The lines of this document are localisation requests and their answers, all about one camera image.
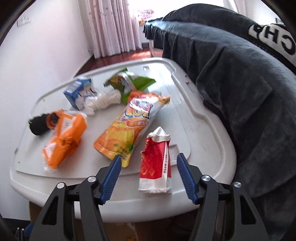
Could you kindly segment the red white paper packet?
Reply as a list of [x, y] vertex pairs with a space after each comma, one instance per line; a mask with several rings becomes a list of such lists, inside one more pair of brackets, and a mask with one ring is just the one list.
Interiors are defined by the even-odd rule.
[[147, 135], [141, 151], [138, 190], [145, 193], [171, 193], [171, 137], [162, 127]]

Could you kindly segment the orange white plastic package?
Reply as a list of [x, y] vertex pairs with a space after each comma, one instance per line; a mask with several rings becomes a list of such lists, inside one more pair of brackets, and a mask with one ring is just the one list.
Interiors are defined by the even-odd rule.
[[58, 110], [59, 120], [53, 137], [42, 150], [47, 167], [58, 168], [79, 147], [87, 128], [87, 116], [80, 111]]

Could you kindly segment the black sock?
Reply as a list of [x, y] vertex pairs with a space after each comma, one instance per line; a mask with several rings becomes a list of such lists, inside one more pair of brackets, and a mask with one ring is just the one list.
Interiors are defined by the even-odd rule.
[[36, 136], [41, 136], [50, 130], [48, 126], [49, 113], [36, 116], [28, 121], [31, 132]]

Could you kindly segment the orange juice drink pouch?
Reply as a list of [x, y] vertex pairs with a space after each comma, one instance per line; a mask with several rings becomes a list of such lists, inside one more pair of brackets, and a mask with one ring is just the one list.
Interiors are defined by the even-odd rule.
[[125, 109], [94, 142], [95, 150], [111, 160], [120, 156], [122, 167], [127, 167], [135, 146], [170, 99], [168, 95], [132, 91]]

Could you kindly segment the white tissue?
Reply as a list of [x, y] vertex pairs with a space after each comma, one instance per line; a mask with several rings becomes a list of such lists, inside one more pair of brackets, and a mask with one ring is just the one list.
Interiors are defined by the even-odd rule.
[[86, 115], [95, 115], [98, 109], [106, 109], [111, 105], [121, 103], [119, 90], [112, 90], [109, 93], [100, 93], [97, 96], [90, 96], [85, 99], [83, 112]]

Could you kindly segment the blue white carton box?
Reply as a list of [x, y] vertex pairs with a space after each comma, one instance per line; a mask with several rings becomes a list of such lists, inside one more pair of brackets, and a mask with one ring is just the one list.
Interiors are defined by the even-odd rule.
[[83, 110], [86, 98], [97, 96], [97, 91], [91, 78], [82, 77], [69, 84], [63, 94], [74, 109]]

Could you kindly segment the green snack wrapper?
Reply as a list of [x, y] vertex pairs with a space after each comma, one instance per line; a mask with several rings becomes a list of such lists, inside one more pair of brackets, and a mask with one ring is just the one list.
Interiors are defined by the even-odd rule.
[[156, 83], [153, 78], [137, 75], [129, 72], [127, 68], [121, 69], [108, 78], [103, 86], [112, 86], [121, 93], [121, 102], [127, 103], [130, 93], [134, 90], [144, 91], [152, 84]]

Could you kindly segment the black white lettered pillow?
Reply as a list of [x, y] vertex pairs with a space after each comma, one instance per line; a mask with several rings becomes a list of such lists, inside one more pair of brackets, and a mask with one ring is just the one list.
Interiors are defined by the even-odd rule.
[[295, 41], [283, 25], [251, 25], [252, 42], [268, 52], [295, 73]]

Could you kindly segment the pink patterned curtain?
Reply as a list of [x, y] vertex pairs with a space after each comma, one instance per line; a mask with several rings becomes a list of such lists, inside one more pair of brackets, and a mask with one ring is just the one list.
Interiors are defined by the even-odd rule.
[[85, 33], [96, 59], [142, 48], [139, 23], [128, 1], [81, 1]]

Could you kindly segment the folded pink cloth pile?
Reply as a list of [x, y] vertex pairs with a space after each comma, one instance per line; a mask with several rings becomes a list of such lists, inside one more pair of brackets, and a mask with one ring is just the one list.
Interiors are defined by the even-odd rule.
[[152, 19], [153, 16], [154, 16], [154, 11], [152, 9], [145, 9], [138, 13], [137, 19], [139, 24], [143, 24], [148, 20]]

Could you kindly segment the white wall switch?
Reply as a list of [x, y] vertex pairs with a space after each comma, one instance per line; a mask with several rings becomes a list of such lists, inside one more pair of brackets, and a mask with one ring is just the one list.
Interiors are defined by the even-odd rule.
[[24, 26], [24, 25], [27, 25], [27, 24], [29, 24], [29, 23], [31, 23], [30, 18], [24, 16], [24, 17], [19, 18], [19, 19], [17, 20], [17, 27], [20, 28], [20, 27], [22, 27], [22, 26]]

